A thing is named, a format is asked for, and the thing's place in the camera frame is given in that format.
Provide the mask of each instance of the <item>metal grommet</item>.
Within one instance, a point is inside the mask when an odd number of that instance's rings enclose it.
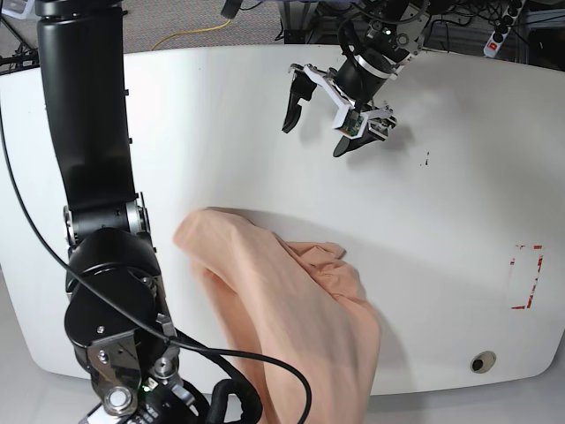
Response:
[[[482,352],[471,361],[471,371],[475,374],[484,374],[496,362],[496,354],[491,351]]]
[[[104,397],[105,409],[120,414],[132,404],[132,393],[123,386],[112,387]]]

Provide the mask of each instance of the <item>black cable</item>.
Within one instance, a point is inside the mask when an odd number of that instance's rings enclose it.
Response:
[[[473,18],[468,18],[467,22],[456,22],[454,20],[444,19],[444,18],[434,19],[432,21],[432,23],[430,24],[430,31],[428,32],[427,39],[424,42],[424,44],[427,44],[430,41],[430,39],[432,38],[433,26],[437,22],[446,24],[446,28],[447,28],[447,24],[457,25],[458,27],[468,27],[471,24],[472,21],[473,21]]]
[[[488,0],[484,2],[459,1],[453,4],[445,13],[442,13],[441,16],[456,15],[472,19],[481,18],[483,20],[486,20],[490,25],[495,26],[496,23],[493,21],[493,15],[495,13],[498,13],[496,10],[494,10],[494,12],[491,12],[490,16],[488,17],[481,15],[481,12],[486,11],[489,7],[492,6],[489,4]]]
[[[196,389],[191,383],[187,382],[186,380],[183,380],[183,387],[188,390],[191,395],[194,396],[194,404],[192,405],[196,408],[196,411],[198,411],[198,424],[203,423],[210,409],[208,400],[198,389]]]
[[[496,27],[501,20],[502,17],[502,10],[498,10],[498,7],[492,6],[490,3],[486,3],[486,8],[491,10],[491,15],[489,16],[488,23],[491,24],[493,27]]]
[[[363,9],[358,4],[355,4],[355,3],[351,4],[351,6],[353,6],[355,9],[357,9],[360,13],[363,13],[368,18],[378,20],[379,22],[382,22],[383,24],[389,24],[389,25],[410,24],[411,22],[418,20],[420,18],[420,16],[422,16],[424,13],[426,13],[427,6],[429,6],[429,5],[430,5],[430,0],[424,0],[424,2],[422,3],[422,7],[420,7],[420,9],[414,14],[414,16],[411,16],[411,17],[404,19],[404,20],[388,20],[388,19],[384,19],[384,18],[381,18],[381,17],[376,16],[376,15],[373,15],[372,13],[369,13],[368,11],[365,11],[365,9]]]
[[[283,21],[281,20],[281,32],[275,37],[276,42],[284,38],[283,33],[284,33],[284,26],[283,26]]]
[[[496,11],[498,12],[498,19],[502,19],[502,13],[504,12],[504,4],[502,4],[502,0],[498,0],[498,7],[496,8]]]
[[[445,25],[446,37],[448,39],[448,53],[449,53],[449,25],[445,20],[443,21],[443,24]]]
[[[320,2],[319,6],[321,7],[321,9],[326,9],[326,12],[328,13],[328,15],[334,16],[334,17],[342,16],[345,13],[347,13],[348,11],[350,11],[351,9],[353,9],[352,5],[350,5],[346,9],[338,9],[338,8],[332,6],[328,2]]]
[[[2,14],[0,13],[0,20],[2,21],[2,23],[4,24],[4,26],[6,28],[8,28],[8,31],[11,32],[11,34],[14,36],[14,38],[16,40],[19,41],[20,44],[22,44],[26,49],[28,50],[33,50],[31,48],[31,46],[26,42],[26,40],[24,40],[24,38],[18,33],[18,31],[16,31],[11,25],[10,23],[6,20],[6,18],[4,16],[2,16]]]
[[[247,8],[245,8],[245,9],[244,9],[243,7],[240,7],[239,10],[240,10],[240,11],[252,11],[253,9],[255,9],[256,7],[261,6],[262,4],[263,4],[263,1],[258,2],[257,4],[254,4],[253,6],[247,7]]]
[[[308,41],[306,42],[306,44],[310,44],[310,41],[312,40],[313,35],[314,35],[314,29],[310,32],[310,36],[308,37]]]
[[[510,27],[510,29],[512,30],[514,35],[519,38],[526,46],[528,46],[530,49],[534,49],[530,42],[523,38],[512,26]]]
[[[4,0],[0,0],[0,10],[2,10],[2,5]],[[118,313],[123,315],[125,318],[136,324],[138,327],[146,331],[147,333],[151,334],[154,337],[161,339],[165,342],[166,345],[174,345],[180,347],[182,349],[186,349],[187,351],[198,352],[204,355],[218,355],[218,356],[232,356],[236,358],[245,358],[248,360],[259,360],[262,362],[267,362],[269,364],[277,365],[278,367],[284,368],[287,371],[294,374],[297,379],[303,384],[305,389],[306,401],[305,401],[305,408],[298,421],[298,424],[304,424],[308,414],[310,413],[310,408],[312,407],[312,389],[310,388],[310,384],[306,380],[306,378],[295,369],[292,365],[287,364],[286,362],[282,362],[281,360],[277,360],[275,358],[271,358],[266,355],[261,355],[258,353],[251,353],[251,352],[241,352],[241,351],[232,351],[229,349],[211,349],[204,345],[195,345],[195,344],[187,344],[178,338],[174,337],[167,337],[162,334],[160,331],[153,329],[152,327],[146,325],[141,320],[138,320],[135,316],[127,312],[125,309],[120,307],[114,301],[106,297],[101,292],[97,291],[87,280],[85,280],[82,276],[80,276],[77,272],[75,272],[69,265],[67,265],[56,253],[53,251],[51,246],[45,241],[45,238],[39,233],[37,227],[35,226],[32,217],[29,215],[27,211],[26,205],[21,197],[21,193],[19,192],[18,185],[16,184],[16,179],[13,174],[13,170],[11,168],[10,157],[8,156],[8,148],[6,146],[5,134],[4,134],[4,121],[2,118],[2,105],[0,104],[0,138],[2,139],[2,150],[4,152],[4,160],[6,162],[6,169],[8,170],[8,175],[10,177],[10,182],[14,193],[16,194],[16,198],[18,199],[19,206],[26,217],[27,223],[31,227],[32,231],[34,232],[35,237],[40,241],[41,245],[47,250],[47,252],[51,255],[51,257],[61,266],[63,267],[72,277],[74,277],[80,284],[82,284],[85,288],[87,288],[90,292],[92,292],[98,299],[102,300],[104,303],[115,309]]]
[[[198,342],[198,341],[194,340],[193,338],[188,337],[180,329],[175,329],[175,330],[177,331],[177,338],[180,339],[182,342],[187,343],[189,345],[206,347],[201,342]],[[247,379],[241,373],[241,371],[239,371],[237,368],[235,368],[233,365],[231,365],[231,363],[228,362],[222,356],[208,355],[208,354],[204,354],[204,353],[202,353],[201,355],[204,358],[206,358],[207,360],[211,360],[212,362],[214,362],[218,367],[220,367],[227,375],[229,375],[234,380],[238,380],[240,382],[247,382]]]
[[[237,380],[226,379],[219,381],[214,386],[206,424],[225,424],[230,395],[236,395],[241,403],[241,418],[229,424],[259,422],[263,414],[263,405],[255,388],[249,383],[245,384]]]
[[[534,21],[532,21],[532,22],[523,22],[523,23],[521,23],[521,24],[510,25],[510,27],[523,27],[523,26],[525,26],[525,25],[539,24],[539,23],[541,23],[541,22],[547,22],[548,20],[561,19],[561,18],[565,18],[565,15],[553,16],[553,17],[551,17],[551,18],[542,19],[542,20],[534,20]]]

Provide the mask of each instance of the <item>screw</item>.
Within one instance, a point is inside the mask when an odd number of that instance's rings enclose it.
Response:
[[[167,378],[174,373],[175,368],[169,358],[159,358],[154,364],[155,373],[161,378]]]
[[[108,363],[108,354],[105,351],[99,351],[98,352],[98,359],[100,360],[100,362],[102,364],[107,364]]]

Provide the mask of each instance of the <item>orange cloth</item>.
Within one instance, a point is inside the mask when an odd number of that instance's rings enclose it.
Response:
[[[174,241],[192,259],[231,348],[283,360],[305,375],[306,422],[356,424],[365,417],[380,343],[374,308],[355,269],[332,243],[284,243],[241,216],[192,212]],[[294,424],[305,404],[299,380],[254,360],[237,367],[259,392],[262,424]]]

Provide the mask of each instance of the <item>cable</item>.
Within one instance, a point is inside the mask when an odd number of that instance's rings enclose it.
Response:
[[[252,11],[252,10],[255,9],[256,7],[261,6],[261,5],[263,4],[263,1],[260,1],[260,2],[258,2],[257,4],[254,4],[253,6],[247,7],[247,8],[245,8],[245,9],[244,9],[243,7],[240,7],[239,10],[240,10],[240,11]]]
[[[433,26],[435,25],[436,22],[446,24],[446,31],[449,31],[447,29],[448,28],[447,24],[457,25],[458,27],[468,27],[471,24],[472,21],[473,21],[473,18],[471,18],[471,17],[469,17],[469,20],[467,20],[467,22],[455,22],[454,20],[444,19],[444,18],[434,19],[432,21],[432,23],[430,24],[430,31],[427,35],[427,38],[426,38],[426,41],[424,42],[424,44],[427,44],[430,41],[430,39],[432,38]]]
[[[528,42],[525,38],[523,38],[512,26],[510,27],[510,29],[512,30],[512,32],[514,33],[514,35],[519,38],[526,46],[528,46],[530,49],[533,49],[533,47],[531,46],[530,42]]]
[[[349,7],[347,7],[346,9],[338,9],[338,8],[332,6],[328,2],[320,2],[319,6],[322,9],[325,9],[326,12],[328,12],[328,15],[334,16],[334,17],[342,16],[345,13],[347,13],[348,11],[350,11],[351,9],[353,9],[353,6],[351,6],[351,5],[349,5]]]
[[[445,25],[445,33],[448,39],[448,53],[449,53],[449,25],[445,20],[443,21],[443,24]]]
[[[2,10],[3,4],[4,4],[4,0],[0,0],[0,10]],[[229,349],[211,349],[211,348],[208,348],[204,345],[187,344],[187,343],[181,341],[178,338],[167,337],[164,334],[162,334],[160,331],[153,329],[152,327],[146,325],[141,320],[138,320],[135,316],[133,316],[132,314],[127,312],[125,309],[121,308],[118,304],[116,304],[110,298],[106,297],[104,294],[97,291],[87,280],[85,280],[82,276],[80,276],[77,272],[75,272],[69,265],[67,265],[55,253],[55,251],[51,248],[51,246],[47,243],[47,241],[45,241],[45,238],[43,238],[43,236],[41,235],[39,230],[37,230],[37,227],[35,226],[35,223],[32,220],[32,217],[29,215],[29,212],[27,211],[26,205],[24,204],[24,201],[21,197],[21,193],[19,192],[18,185],[16,184],[16,179],[14,177],[13,170],[11,168],[10,157],[8,156],[8,148],[6,146],[6,139],[5,139],[5,134],[4,134],[4,121],[3,121],[3,118],[2,118],[2,105],[1,104],[0,104],[0,139],[2,141],[2,150],[3,150],[3,153],[4,153],[4,160],[6,162],[6,169],[8,170],[8,175],[10,177],[11,186],[12,186],[14,193],[16,194],[16,198],[18,199],[19,206],[20,206],[24,216],[26,217],[27,223],[31,227],[32,231],[34,232],[35,237],[37,237],[37,239],[40,241],[41,245],[45,248],[45,250],[47,250],[47,252],[51,255],[51,257],[61,267],[63,267],[72,277],[74,277],[86,289],[88,289],[90,292],[92,292],[98,299],[102,300],[104,303],[106,303],[107,305],[109,305],[110,307],[115,309],[117,312],[119,312],[125,318],[127,318],[128,320],[130,320],[131,322],[133,322],[134,324],[139,326],[141,329],[143,329],[147,333],[151,334],[154,337],[161,339],[167,345],[178,346],[182,349],[186,349],[186,350],[192,351],[192,352],[198,352],[198,353],[203,354],[205,356],[206,355],[232,356],[232,357],[236,357],[236,358],[245,358],[245,359],[249,359],[249,360],[259,360],[259,361],[262,361],[262,362],[267,362],[269,364],[277,365],[278,367],[284,368],[287,371],[289,371],[290,373],[294,374],[297,377],[297,379],[303,384],[304,389],[305,389],[305,396],[306,396],[305,408],[304,408],[304,411],[302,412],[300,420],[298,421],[298,424],[304,424],[304,422],[306,421],[306,418],[308,417],[308,414],[310,413],[310,408],[312,407],[312,389],[310,388],[310,384],[308,383],[306,378],[302,375],[302,373],[300,373],[300,371],[295,369],[292,365],[289,365],[286,362],[282,362],[281,360],[277,360],[275,358],[271,358],[269,356],[261,355],[261,354],[258,354],[258,353],[232,351],[232,350],[229,350]]]
[[[24,40],[24,38],[18,33],[18,31],[16,31],[11,25],[10,23],[8,23],[8,21],[6,20],[6,18],[0,13],[0,20],[2,21],[2,23],[4,24],[4,26],[6,28],[8,28],[8,31],[11,32],[11,34],[14,36],[14,38],[16,40],[19,41],[20,44],[22,44],[27,50],[31,51],[33,50],[31,48],[31,46],[26,42],[26,40]]]
[[[163,38],[162,40],[157,42],[149,51],[153,51],[153,50],[157,49],[161,44],[163,44],[164,42],[167,42],[171,38],[179,37],[181,35],[199,34],[199,33],[207,33],[209,31],[215,31],[216,29],[225,28],[230,22],[231,22],[231,19],[228,19],[223,24],[218,25],[218,26],[211,26],[210,28],[201,28],[201,29],[189,29],[187,31],[179,31],[178,33],[167,35],[165,38]]]
[[[281,20],[281,32],[275,37],[276,42],[279,42],[284,38],[283,33],[284,33],[284,27],[283,27],[283,21]]]
[[[411,17],[404,19],[404,20],[388,20],[388,19],[380,18],[376,15],[373,15],[372,13],[369,13],[368,11],[365,11],[365,9],[363,9],[358,4],[355,4],[355,3],[351,4],[351,6],[353,6],[355,9],[357,9],[359,12],[363,13],[365,16],[367,16],[371,19],[374,19],[374,20],[378,20],[379,22],[382,22],[383,24],[389,24],[389,25],[410,24],[411,22],[418,20],[420,18],[420,16],[422,16],[424,13],[426,13],[427,6],[429,6],[429,5],[430,5],[430,0],[424,0],[424,2],[422,3],[422,7],[420,7],[420,9],[414,14],[414,16],[411,16]]]
[[[486,20],[490,25],[494,27],[496,23],[493,21],[493,16],[495,13],[498,14],[500,13],[494,9],[494,11],[492,11],[490,16],[488,17],[481,15],[481,12],[486,11],[486,9],[488,8],[493,9],[493,7],[489,3],[489,0],[483,2],[459,1],[453,4],[445,13],[442,13],[441,16],[456,15],[456,16],[462,16],[464,18],[471,18],[471,19],[482,18],[483,20]]]
[[[310,32],[310,36],[308,37],[308,41],[306,42],[306,44],[310,44],[310,41],[312,40],[312,37],[313,37],[313,35],[314,35],[314,31],[315,31],[315,29],[313,29],[313,30]]]
[[[523,27],[523,26],[525,26],[525,25],[539,24],[539,23],[541,23],[541,22],[547,22],[548,20],[561,19],[561,18],[565,18],[565,15],[553,16],[553,17],[551,17],[551,18],[541,19],[541,20],[534,20],[534,21],[532,21],[532,22],[523,22],[523,23],[521,23],[521,24],[510,25],[510,27]]]

